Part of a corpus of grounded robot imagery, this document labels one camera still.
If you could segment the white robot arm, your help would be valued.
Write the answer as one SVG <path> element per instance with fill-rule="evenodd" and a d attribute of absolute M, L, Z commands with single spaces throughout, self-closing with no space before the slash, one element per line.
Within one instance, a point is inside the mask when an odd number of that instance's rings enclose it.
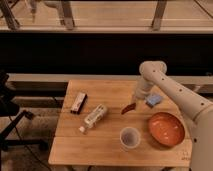
<path fill-rule="evenodd" d="M 158 86 L 195 123 L 190 171 L 213 171 L 213 102 L 169 78 L 166 70 L 163 61 L 141 63 L 133 99 L 144 99 Z"/>

